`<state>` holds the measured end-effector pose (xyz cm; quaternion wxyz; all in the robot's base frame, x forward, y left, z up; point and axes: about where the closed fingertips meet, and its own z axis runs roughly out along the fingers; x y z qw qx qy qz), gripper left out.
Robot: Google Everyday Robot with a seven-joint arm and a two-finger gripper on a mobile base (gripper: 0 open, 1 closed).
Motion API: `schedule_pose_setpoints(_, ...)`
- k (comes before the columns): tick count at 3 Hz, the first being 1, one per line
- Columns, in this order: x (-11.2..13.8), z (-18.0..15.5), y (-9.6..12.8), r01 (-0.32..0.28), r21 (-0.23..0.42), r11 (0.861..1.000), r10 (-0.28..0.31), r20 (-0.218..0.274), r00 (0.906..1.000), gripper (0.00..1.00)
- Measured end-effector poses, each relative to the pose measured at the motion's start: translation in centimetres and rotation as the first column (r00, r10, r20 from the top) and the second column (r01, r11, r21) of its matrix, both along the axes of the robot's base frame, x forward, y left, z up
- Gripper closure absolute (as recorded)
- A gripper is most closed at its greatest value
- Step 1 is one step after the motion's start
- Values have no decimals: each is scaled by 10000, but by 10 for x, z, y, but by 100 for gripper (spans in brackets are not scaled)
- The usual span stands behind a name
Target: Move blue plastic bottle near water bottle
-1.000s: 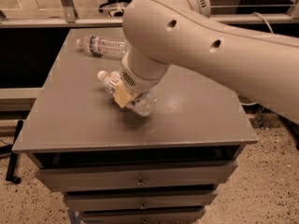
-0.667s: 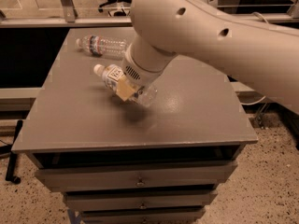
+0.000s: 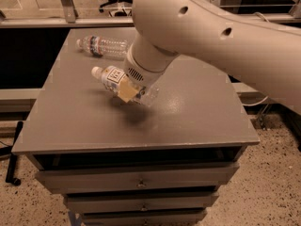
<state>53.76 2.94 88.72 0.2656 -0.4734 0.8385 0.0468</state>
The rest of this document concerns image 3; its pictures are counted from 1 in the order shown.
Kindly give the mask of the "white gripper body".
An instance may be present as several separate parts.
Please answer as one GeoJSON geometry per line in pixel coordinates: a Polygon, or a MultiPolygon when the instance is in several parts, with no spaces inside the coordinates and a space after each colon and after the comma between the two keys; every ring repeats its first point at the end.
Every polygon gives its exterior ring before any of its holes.
{"type": "Polygon", "coordinates": [[[150,87],[159,79],[160,76],[164,74],[163,72],[151,72],[142,68],[135,61],[133,47],[130,47],[124,60],[124,71],[133,83],[145,88],[150,87]]]}

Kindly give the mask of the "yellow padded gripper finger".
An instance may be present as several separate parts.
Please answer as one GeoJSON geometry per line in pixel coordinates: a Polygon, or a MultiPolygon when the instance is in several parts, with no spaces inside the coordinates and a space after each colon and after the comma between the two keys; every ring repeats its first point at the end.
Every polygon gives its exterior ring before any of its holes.
{"type": "Polygon", "coordinates": [[[134,84],[127,76],[123,77],[119,83],[118,97],[128,103],[140,91],[140,86],[134,84]]]}

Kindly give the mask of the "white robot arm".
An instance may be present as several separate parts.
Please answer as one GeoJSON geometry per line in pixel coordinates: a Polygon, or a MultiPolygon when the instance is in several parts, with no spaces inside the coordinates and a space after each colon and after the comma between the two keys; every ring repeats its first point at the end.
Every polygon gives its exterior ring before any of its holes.
{"type": "Polygon", "coordinates": [[[197,58],[301,114],[301,30],[247,19],[208,0],[134,0],[124,60],[149,88],[179,55],[197,58]]]}

